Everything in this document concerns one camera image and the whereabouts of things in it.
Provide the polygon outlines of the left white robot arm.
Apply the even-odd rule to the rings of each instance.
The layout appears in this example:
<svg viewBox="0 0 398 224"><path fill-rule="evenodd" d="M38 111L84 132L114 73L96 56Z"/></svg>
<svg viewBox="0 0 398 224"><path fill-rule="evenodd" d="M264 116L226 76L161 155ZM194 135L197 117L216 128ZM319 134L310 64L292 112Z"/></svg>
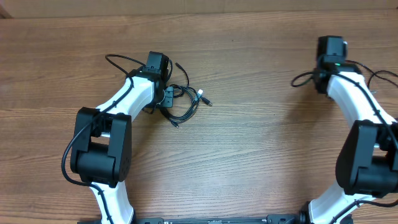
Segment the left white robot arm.
<svg viewBox="0 0 398 224"><path fill-rule="evenodd" d="M94 193L101 212L98 223L134 222L125 184L131 166L132 122L142 109L163 103L171 68L168 56L149 52L147 62L126 72L124 85L107 102L82 107L76 115L61 170L67 181Z"/></svg>

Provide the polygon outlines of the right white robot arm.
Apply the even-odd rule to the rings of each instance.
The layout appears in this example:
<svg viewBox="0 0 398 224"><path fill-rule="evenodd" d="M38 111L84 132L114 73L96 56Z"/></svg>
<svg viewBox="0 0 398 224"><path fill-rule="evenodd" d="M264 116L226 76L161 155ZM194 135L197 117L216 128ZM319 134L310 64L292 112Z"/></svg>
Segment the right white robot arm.
<svg viewBox="0 0 398 224"><path fill-rule="evenodd" d="M308 204L309 223L339 223L363 204L397 192L397 121L372 96L354 65L329 66L317 84L343 112L350 132L336 160L336 180Z"/></svg>

